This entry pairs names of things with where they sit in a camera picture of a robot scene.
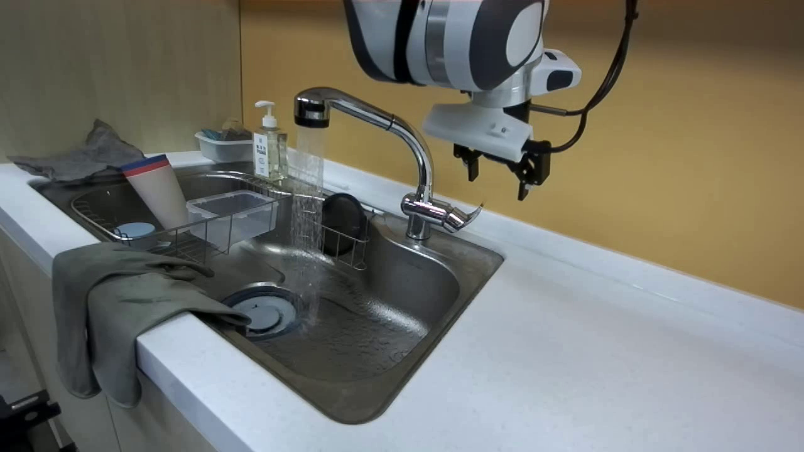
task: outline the dispensing bottle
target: dispensing bottle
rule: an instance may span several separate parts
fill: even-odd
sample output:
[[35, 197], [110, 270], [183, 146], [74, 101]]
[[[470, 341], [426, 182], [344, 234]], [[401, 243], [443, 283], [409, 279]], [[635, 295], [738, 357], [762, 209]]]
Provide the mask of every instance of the dispensing bottle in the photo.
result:
[[264, 107], [266, 112], [261, 115], [261, 130], [254, 132], [254, 175], [264, 180], [280, 180], [280, 123], [274, 115], [274, 103], [272, 101], [257, 101], [257, 107]]

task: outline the faucet handle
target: faucet handle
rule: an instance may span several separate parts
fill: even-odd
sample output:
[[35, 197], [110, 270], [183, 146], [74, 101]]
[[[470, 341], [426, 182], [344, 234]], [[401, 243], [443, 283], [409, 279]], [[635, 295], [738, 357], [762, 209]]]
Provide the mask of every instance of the faucet handle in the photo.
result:
[[462, 209], [458, 209], [452, 204], [443, 204], [443, 200], [434, 200], [434, 197], [427, 200], [427, 197], [419, 197], [414, 194], [407, 194], [402, 197], [401, 209], [402, 209], [406, 216], [423, 219], [427, 224], [443, 226], [451, 234], [456, 234], [456, 231], [465, 229], [475, 216], [481, 216], [483, 204], [472, 213], [465, 213]]

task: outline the cable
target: cable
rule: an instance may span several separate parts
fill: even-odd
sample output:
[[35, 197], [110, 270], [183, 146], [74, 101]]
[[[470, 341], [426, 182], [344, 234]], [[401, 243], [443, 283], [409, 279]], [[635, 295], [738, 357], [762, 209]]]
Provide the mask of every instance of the cable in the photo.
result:
[[620, 72], [627, 67], [629, 46], [632, 46], [632, 29], [633, 29], [635, 19], [638, 19], [638, 0], [627, 0], [627, 22], [623, 22], [618, 49], [614, 52], [612, 66], [608, 66], [598, 89], [590, 95], [590, 101], [584, 107], [568, 110], [568, 107], [554, 107], [554, 105], [531, 103], [531, 110], [537, 110], [537, 112], [545, 112], [545, 115], [564, 115], [564, 118], [580, 115], [575, 132], [566, 143], [550, 146], [542, 152], [564, 152], [564, 151], [574, 148], [580, 141], [580, 135], [586, 132], [589, 112], [605, 101], [605, 95], [614, 89], [614, 86], [618, 83], [618, 77], [620, 77]]

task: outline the stainless steel sink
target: stainless steel sink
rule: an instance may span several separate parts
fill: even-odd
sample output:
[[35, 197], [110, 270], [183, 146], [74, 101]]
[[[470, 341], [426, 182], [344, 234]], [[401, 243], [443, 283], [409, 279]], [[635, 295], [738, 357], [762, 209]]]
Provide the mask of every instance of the stainless steel sink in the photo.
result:
[[[406, 219], [374, 209], [355, 249], [331, 256], [297, 246], [291, 194], [238, 169], [183, 169], [179, 179], [188, 197], [242, 187], [277, 197], [274, 231], [228, 251], [197, 243], [215, 269], [198, 285], [254, 313], [251, 328], [220, 328], [221, 337], [336, 421], [382, 415], [502, 263], [500, 253], [439, 231], [412, 246]], [[125, 180], [37, 191], [109, 241], [115, 224], [151, 219]]]

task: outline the cup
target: cup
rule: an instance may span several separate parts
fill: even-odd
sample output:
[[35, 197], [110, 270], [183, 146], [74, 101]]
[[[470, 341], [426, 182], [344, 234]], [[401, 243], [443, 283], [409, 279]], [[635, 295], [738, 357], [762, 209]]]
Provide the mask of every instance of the cup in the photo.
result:
[[164, 229], [179, 229], [188, 220], [183, 191], [167, 155], [134, 161], [122, 170]]

